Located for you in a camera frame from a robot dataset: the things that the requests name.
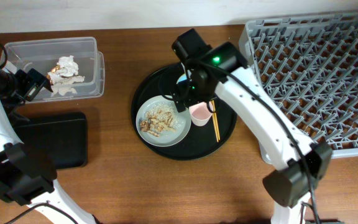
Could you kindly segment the pink cup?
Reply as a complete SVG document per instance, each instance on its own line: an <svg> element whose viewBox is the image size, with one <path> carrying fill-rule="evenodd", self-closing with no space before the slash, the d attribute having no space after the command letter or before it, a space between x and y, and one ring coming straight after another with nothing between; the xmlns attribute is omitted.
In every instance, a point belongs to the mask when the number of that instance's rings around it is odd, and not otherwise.
<svg viewBox="0 0 358 224"><path fill-rule="evenodd" d="M212 104L211 103L198 103L189 107L191 120L196 126L204 126L212 117Z"/></svg>

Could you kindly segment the light blue cup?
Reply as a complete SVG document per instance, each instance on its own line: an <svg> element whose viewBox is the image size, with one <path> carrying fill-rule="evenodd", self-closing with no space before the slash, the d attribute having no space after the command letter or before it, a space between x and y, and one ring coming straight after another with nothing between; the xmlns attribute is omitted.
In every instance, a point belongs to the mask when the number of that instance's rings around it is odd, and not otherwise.
<svg viewBox="0 0 358 224"><path fill-rule="evenodd" d="M185 82L185 81L188 80L188 78L190 78L190 75L187 76L187 75L184 73L184 74L182 74L182 75L178 78L176 84L179 84L179 83L181 83L181 82Z"/></svg>

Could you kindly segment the white napkin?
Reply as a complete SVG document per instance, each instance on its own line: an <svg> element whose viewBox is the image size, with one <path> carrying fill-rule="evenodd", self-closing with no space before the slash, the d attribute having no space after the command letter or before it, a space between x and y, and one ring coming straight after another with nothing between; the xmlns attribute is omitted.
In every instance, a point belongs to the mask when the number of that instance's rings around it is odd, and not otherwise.
<svg viewBox="0 0 358 224"><path fill-rule="evenodd" d="M60 66L60 69L56 72L60 76L56 84L51 85L52 93L51 96L59 94L65 96L67 93L77 94L78 92L71 87L75 83L83 83L84 76L79 75L79 66L74 61L74 56L60 57L56 65Z"/></svg>

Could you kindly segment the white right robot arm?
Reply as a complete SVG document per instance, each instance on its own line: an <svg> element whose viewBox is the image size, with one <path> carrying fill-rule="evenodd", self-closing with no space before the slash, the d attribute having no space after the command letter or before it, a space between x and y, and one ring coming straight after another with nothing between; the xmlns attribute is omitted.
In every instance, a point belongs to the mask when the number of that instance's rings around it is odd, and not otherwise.
<svg viewBox="0 0 358 224"><path fill-rule="evenodd" d="M218 97L265 149L275 168L262 181L275 202L271 223L304 223L306 208L320 223L315 190L331 161L330 145L314 142L284 115L232 43L212 48L190 29L177 37L172 50L186 75L172 92L177 110Z"/></svg>

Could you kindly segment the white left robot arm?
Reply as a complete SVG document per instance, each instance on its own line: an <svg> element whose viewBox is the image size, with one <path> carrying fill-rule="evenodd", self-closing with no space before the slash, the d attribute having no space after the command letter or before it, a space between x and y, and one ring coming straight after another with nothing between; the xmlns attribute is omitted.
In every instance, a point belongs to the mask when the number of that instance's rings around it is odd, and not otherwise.
<svg viewBox="0 0 358 224"><path fill-rule="evenodd" d="M50 81L34 69L11 72L6 64L0 61L0 200L28 207L10 222L36 210L52 223L98 223L62 189L47 155L27 147L12 127L12 119L22 119L16 108L50 90Z"/></svg>

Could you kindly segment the wooden chopstick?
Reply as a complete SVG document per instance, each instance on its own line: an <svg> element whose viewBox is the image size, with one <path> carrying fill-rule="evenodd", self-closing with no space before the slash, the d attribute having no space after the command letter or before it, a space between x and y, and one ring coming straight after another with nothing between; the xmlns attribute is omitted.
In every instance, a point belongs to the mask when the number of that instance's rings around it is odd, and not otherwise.
<svg viewBox="0 0 358 224"><path fill-rule="evenodd" d="M214 132L215 132L215 135L216 135L216 142L219 142L220 141L220 134L219 134L219 126L218 126L216 113L212 114L212 118L213 118L213 124L214 124Z"/></svg>
<svg viewBox="0 0 358 224"><path fill-rule="evenodd" d="M214 131L215 131L215 135L216 135L216 141L219 142L221 140L221 138L220 138L219 124L218 124L218 118L217 118L214 100L211 100L211 104L213 106L213 124L214 124Z"/></svg>

